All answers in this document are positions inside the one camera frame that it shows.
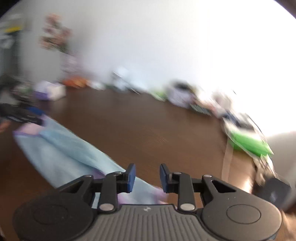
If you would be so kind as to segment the blue and purple garment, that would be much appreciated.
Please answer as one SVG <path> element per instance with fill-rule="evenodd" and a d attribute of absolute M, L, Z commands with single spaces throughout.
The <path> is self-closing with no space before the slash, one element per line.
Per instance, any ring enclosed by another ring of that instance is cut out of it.
<path fill-rule="evenodd" d="M 83 175 L 103 178 L 124 172 L 107 154 L 48 116 L 43 125 L 25 123 L 14 131 L 18 146 L 34 168 L 57 188 Z"/>

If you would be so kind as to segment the purple white tissue pack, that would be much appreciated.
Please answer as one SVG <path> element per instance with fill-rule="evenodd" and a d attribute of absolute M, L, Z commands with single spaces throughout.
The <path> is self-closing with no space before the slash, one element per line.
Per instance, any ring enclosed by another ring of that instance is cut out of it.
<path fill-rule="evenodd" d="M 34 95 L 38 100 L 57 101 L 66 96 L 66 87 L 58 82 L 40 81 L 34 86 Z"/>

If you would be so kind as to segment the orange snack packet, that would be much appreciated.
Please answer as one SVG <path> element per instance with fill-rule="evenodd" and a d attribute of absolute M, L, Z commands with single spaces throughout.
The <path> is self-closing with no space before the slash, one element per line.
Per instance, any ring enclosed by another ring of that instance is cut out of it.
<path fill-rule="evenodd" d="M 76 89 L 85 88 L 88 84 L 88 80 L 85 78 L 68 78 L 64 79 L 62 83 L 67 87 L 72 87 Z"/>

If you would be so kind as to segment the patterned flower vase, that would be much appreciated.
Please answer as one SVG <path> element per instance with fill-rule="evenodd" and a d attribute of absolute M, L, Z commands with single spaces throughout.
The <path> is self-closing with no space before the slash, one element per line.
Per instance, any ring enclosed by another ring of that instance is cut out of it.
<path fill-rule="evenodd" d="M 68 78 L 78 71 L 78 60 L 75 55 L 69 53 L 60 53 L 60 79 Z"/>

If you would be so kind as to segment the green flat package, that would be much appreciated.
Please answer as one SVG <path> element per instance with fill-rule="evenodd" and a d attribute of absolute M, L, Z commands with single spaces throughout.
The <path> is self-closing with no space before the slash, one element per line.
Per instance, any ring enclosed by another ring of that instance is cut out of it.
<path fill-rule="evenodd" d="M 257 157 L 273 155 L 265 136 L 249 118 L 240 120 L 236 116 L 228 116 L 222 120 L 224 131 L 235 149 Z"/>

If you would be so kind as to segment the pink artificial flowers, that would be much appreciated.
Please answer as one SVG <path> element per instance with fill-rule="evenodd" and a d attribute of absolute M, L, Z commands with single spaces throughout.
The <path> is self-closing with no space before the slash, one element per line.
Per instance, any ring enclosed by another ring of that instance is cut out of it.
<path fill-rule="evenodd" d="M 43 31 L 44 35 L 39 39 L 42 48 L 69 54 L 69 39 L 72 30 L 62 25 L 59 15 L 48 14 L 45 17 Z"/>

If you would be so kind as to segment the grey cabinet with papers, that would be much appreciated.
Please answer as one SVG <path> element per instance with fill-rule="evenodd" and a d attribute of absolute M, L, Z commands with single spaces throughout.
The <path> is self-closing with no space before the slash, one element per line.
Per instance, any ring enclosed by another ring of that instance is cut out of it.
<path fill-rule="evenodd" d="M 20 77 L 23 73 L 26 23 L 21 13 L 1 20 L 1 75 Z"/>

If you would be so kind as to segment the black phone on stand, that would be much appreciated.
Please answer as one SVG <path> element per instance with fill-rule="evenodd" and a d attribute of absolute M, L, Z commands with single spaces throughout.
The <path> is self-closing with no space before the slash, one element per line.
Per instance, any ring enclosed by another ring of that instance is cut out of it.
<path fill-rule="evenodd" d="M 280 178 L 273 168 L 267 164 L 255 164 L 253 195 L 272 203 L 278 209 L 283 209 L 290 192 L 290 184 Z"/>

